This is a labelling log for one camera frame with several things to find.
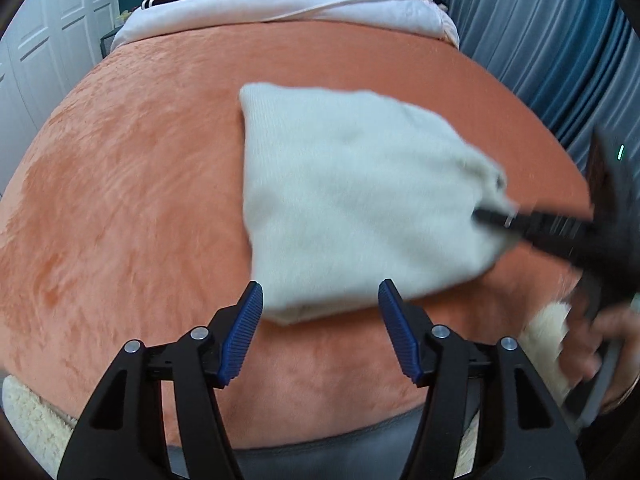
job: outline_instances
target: white fluffy rug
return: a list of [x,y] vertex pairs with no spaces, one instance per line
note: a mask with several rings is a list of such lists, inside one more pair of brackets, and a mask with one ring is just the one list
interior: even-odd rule
[[[557,357],[564,337],[565,303],[551,303],[520,335],[519,342],[545,381],[556,402],[561,403],[568,385]],[[29,452],[54,479],[76,421],[46,403],[18,379],[9,376],[2,388],[2,404],[7,419]],[[460,449],[456,477],[471,471],[478,438],[478,417],[466,432]]]

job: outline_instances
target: blue gripper pad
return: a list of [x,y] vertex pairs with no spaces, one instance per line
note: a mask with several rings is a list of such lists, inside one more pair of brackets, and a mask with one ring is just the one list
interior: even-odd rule
[[420,347],[402,312],[402,298],[391,280],[380,283],[378,306],[402,373],[417,384],[424,375],[420,366]]
[[227,386],[238,377],[262,315],[262,287],[252,282],[238,302],[238,316],[222,343],[218,379]]

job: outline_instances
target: orange plush bedspread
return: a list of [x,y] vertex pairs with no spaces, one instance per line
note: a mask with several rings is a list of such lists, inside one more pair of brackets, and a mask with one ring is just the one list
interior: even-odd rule
[[[130,338],[171,342],[237,301],[247,82],[370,89],[434,110],[501,164],[508,195],[588,212],[580,173],[484,69],[438,40],[343,23],[233,25],[119,48],[53,112],[0,202],[0,367],[71,416]],[[566,293],[566,266],[517,248],[420,302],[495,342]],[[375,308],[262,322],[218,398],[236,448],[339,434],[424,400]],[[168,442],[178,444],[171,402]]]

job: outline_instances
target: white towel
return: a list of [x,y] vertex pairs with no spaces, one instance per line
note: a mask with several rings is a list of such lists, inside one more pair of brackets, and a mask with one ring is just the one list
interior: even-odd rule
[[257,83],[244,111],[244,222],[263,316],[289,324],[472,279],[513,247],[474,208],[515,210],[503,170],[439,115],[370,91]]

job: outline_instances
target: white wardrobe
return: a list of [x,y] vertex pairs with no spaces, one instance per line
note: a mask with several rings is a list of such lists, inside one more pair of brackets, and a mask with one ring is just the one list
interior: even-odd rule
[[0,194],[33,137],[101,59],[118,0],[26,0],[0,39]]

